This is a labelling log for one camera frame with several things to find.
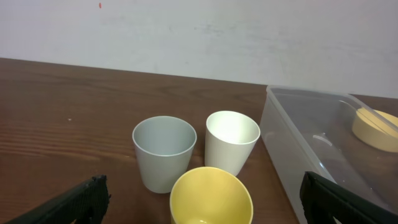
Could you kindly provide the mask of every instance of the white cup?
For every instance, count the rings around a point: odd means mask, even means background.
[[[237,175],[259,137],[259,126],[244,114],[211,114],[206,121],[205,165]]]
[[[157,116],[139,123],[132,140],[144,185],[155,193],[169,193],[187,171],[197,134],[184,120]]]

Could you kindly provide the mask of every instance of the plastic bin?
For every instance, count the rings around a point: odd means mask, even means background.
[[[305,171],[398,213],[398,153],[373,148],[353,134],[360,108],[398,131],[351,95],[267,87],[261,136],[300,223],[307,223],[299,197]]]

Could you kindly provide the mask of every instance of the gray cup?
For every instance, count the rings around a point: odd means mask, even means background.
[[[187,171],[197,134],[184,120],[157,116],[139,123],[132,140],[144,185],[155,193],[169,193]]]

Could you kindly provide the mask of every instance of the table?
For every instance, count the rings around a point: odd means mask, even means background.
[[[395,99],[357,96],[398,113]],[[189,122],[198,141],[188,169],[204,165],[205,121],[231,110],[260,122],[266,86],[0,59],[0,223],[89,179],[108,176],[103,223],[170,223],[169,194],[141,181],[131,133],[143,119]],[[253,223],[297,223],[262,140],[238,178]]]

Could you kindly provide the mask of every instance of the black object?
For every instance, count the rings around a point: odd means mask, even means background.
[[[100,224],[109,198],[106,176],[92,177],[7,224]]]
[[[397,215],[314,172],[305,173],[300,199],[308,224],[335,224],[333,217],[341,223],[398,223]]]

